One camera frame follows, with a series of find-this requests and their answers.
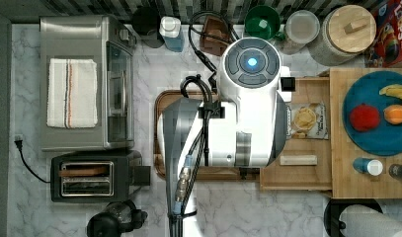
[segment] black cable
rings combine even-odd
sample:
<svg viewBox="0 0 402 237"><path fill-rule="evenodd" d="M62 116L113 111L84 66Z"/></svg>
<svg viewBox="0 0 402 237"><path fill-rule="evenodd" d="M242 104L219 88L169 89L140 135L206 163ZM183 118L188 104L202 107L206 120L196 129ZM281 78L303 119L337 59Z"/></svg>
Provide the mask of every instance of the black cable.
<svg viewBox="0 0 402 237"><path fill-rule="evenodd" d="M226 30L229 32L229 36L231 38L231 40L226 40L217 36L213 36L210 34L206 34L206 33L202 33L198 30L196 30L194 28L194 21L196 21L197 19L199 19L200 17L203 16L215 16L217 18L219 18L225 25ZM204 37L210 37L216 40L221 40L223 42L226 43L233 43L236 40L239 40L240 38L238 37L238 35L235 33L234 28L231 27L231 25L229 24L229 22L227 21L227 19L222 16L220 13L218 12L214 12L214 11L200 11L200 12L196 12L192 15L191 19L189 20L189 30L188 30L188 39L189 39L189 44L191 45L192 49L194 50L195 54L197 55L197 57L200 59L200 61L207 67L207 69L209 69L211 72L216 72L216 66L206 57L206 55L204 55L203 52L201 52L200 50L198 50L195 47L194 42L192 41L192 31L194 31L197 34L200 34L201 36Z"/></svg>
<svg viewBox="0 0 402 237"><path fill-rule="evenodd" d="M209 119L211 111L206 112L206 119L203 120L203 134L204 134L204 148L203 148L203 159L204 165L209 166Z"/></svg>
<svg viewBox="0 0 402 237"><path fill-rule="evenodd" d="M194 211L192 211L192 212L190 212L190 213L183 214L183 215L182 215L182 218L188 218L188 217L191 217L191 216L195 216L195 215L197 215L197 214L198 214L198 211L197 211L197 210L194 210Z"/></svg>
<svg viewBox="0 0 402 237"><path fill-rule="evenodd" d="M201 163L201 155L202 155L202 150L203 150L203 144L204 144L204 135L201 136L201 145L200 145L200 148L198 150L197 161L195 163L195 167L194 167L194 171L192 172L191 179L189 180L188 187L186 188L186 195L185 195L185 198L183 199L182 212L181 213L185 213L186 206L188 205L189 197L191 196L192 189L194 188L195 179L197 178L198 169L199 169L200 163Z"/></svg>
<svg viewBox="0 0 402 237"><path fill-rule="evenodd" d="M200 75L197 75L196 77L195 76L186 77L186 80L180 83L180 93L182 93L184 97L188 98L189 95L188 92L186 91L186 88L188 87L189 84L195 83L201 89L201 93L203 95L203 101L206 103L207 100L209 99L209 96L206 96L206 89L199 82L200 79L201 79Z"/></svg>
<svg viewBox="0 0 402 237"><path fill-rule="evenodd" d="M192 146L189 149L188 155L194 154L195 148L197 147L197 144L199 143L202 135L203 135L203 129L200 130L200 132L198 133L197 137L194 140L194 143L192 143Z"/></svg>
<svg viewBox="0 0 402 237"><path fill-rule="evenodd" d="M212 75L210 75L209 78L207 78L207 81L209 82L211 91L212 91L213 93L217 94L217 93L218 93L218 90L217 90L217 87L216 87L216 80L213 79L213 77L215 77L215 75L216 75L216 71L214 71L214 72L212 73Z"/></svg>
<svg viewBox="0 0 402 237"><path fill-rule="evenodd" d="M23 157L23 151L22 151L23 144L22 144L22 140L16 140L15 143L16 143L16 146L17 146L19 152L20 152L20 157L22 157L23 164L26 166L26 169L28 169L29 172L31 172L31 174L34 175L34 176L35 176L38 180L40 180L41 182L44 182L44 183L46 183L46 184L49 184L50 181L46 181L46 180L44 180L43 178L39 177L39 176L31 169L31 167L29 167L29 165L26 163L25 157Z"/></svg>
<svg viewBox="0 0 402 237"><path fill-rule="evenodd" d="M169 215L169 219L170 237L183 237L183 216L180 214L171 214Z"/></svg>
<svg viewBox="0 0 402 237"><path fill-rule="evenodd" d="M207 103L212 103L212 92L210 91L209 87L207 87L206 83L204 83L201 80L201 76L198 74L197 75L197 81L195 81L195 83L201 87L204 88L205 92L206 92L206 102Z"/></svg>

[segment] plate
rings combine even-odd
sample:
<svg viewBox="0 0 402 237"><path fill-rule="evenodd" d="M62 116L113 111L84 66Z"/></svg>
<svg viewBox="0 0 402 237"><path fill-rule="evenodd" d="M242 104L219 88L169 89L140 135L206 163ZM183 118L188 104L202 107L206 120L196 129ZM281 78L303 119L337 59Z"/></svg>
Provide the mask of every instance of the plate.
<svg viewBox="0 0 402 237"><path fill-rule="evenodd" d="M379 95L379 90L391 84L402 85L402 75L391 71L372 72L364 75L348 91L343 103L343 123L351 140L362 150L379 156L392 156L402 152L402 123L387 122L383 110L391 105L402 105L402 100ZM349 121L351 110L362 104L376 107L381 122L378 127L366 132L352 128Z"/></svg>

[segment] food package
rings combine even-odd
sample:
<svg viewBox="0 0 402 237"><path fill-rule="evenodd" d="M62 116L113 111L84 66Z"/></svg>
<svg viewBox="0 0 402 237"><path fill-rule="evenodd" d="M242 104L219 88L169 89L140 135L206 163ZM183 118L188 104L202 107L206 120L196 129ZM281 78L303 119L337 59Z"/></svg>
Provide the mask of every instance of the food package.
<svg viewBox="0 0 402 237"><path fill-rule="evenodd" d="M376 37L364 53L366 67L402 67L402 0L388 0L372 12Z"/></svg>
<svg viewBox="0 0 402 237"><path fill-rule="evenodd" d="M287 104L287 138L329 139L326 106L313 104Z"/></svg>

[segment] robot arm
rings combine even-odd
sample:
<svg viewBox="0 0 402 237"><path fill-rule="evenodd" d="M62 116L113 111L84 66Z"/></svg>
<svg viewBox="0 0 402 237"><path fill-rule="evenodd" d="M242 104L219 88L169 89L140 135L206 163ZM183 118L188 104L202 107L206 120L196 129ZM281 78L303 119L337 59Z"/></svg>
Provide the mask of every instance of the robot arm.
<svg viewBox="0 0 402 237"><path fill-rule="evenodd" d="M245 64L253 57L257 58L257 64ZM199 118L201 101L189 98L181 98L163 111L157 136L166 169L171 237L181 237L184 232L185 236L201 236L196 217L186 216L196 213L194 194L188 186L192 187L195 181L191 173L197 172L200 155L205 154L204 164L208 166L253 168L266 167L281 153L286 140L287 115L278 92L280 64L277 51L268 42L241 39L226 49L217 71L223 118L209 122L211 100L206 99L207 112L203 118ZM205 89L201 87L201 90L204 95ZM199 134L201 149L193 159L196 160L194 167L191 156L187 159L187 155L192 155Z"/></svg>

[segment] wooden cutting board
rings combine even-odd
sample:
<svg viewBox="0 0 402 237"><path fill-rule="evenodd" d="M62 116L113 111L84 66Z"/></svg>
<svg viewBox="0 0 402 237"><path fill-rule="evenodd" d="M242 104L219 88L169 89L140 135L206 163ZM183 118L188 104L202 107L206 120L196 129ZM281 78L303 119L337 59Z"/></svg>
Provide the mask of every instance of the wooden cutting board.
<svg viewBox="0 0 402 237"><path fill-rule="evenodd" d="M391 178L391 164L402 164L402 153L382 157L368 154L357 147L346 133L343 120L343 101L352 85L365 74L388 70L402 74L402 68L332 68L330 70L331 146L333 198L402 198L402 182ZM378 177L358 173L352 164L358 157L375 158L384 170Z"/></svg>
<svg viewBox="0 0 402 237"><path fill-rule="evenodd" d="M328 77L296 78L292 103L324 102L327 125L330 127L330 80ZM290 139L281 155L316 155L315 166L284 166L281 157L260 171L260 189L263 190L332 190L330 140Z"/></svg>

